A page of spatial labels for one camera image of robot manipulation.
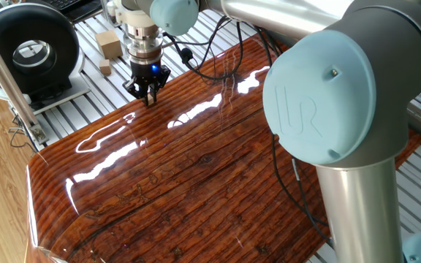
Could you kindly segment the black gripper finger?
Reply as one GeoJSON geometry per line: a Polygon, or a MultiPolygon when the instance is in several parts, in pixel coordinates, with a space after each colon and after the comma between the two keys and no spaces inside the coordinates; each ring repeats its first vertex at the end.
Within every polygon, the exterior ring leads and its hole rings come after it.
{"type": "Polygon", "coordinates": [[[148,104],[157,102],[157,94],[165,86],[170,73],[171,71],[168,67],[161,67],[153,76],[152,83],[149,85],[148,104]]]}
{"type": "Polygon", "coordinates": [[[140,100],[146,107],[148,106],[148,89],[144,85],[136,83],[135,78],[124,82],[122,86],[135,99],[140,100]]]}

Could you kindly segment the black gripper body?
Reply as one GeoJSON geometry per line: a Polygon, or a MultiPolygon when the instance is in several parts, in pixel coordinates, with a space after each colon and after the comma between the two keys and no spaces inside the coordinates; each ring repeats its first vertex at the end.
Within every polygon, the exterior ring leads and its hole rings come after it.
{"type": "Polygon", "coordinates": [[[152,64],[138,64],[135,62],[131,63],[132,79],[136,79],[136,83],[140,85],[151,84],[153,76],[159,71],[161,67],[167,67],[162,65],[160,61],[152,64]]]}

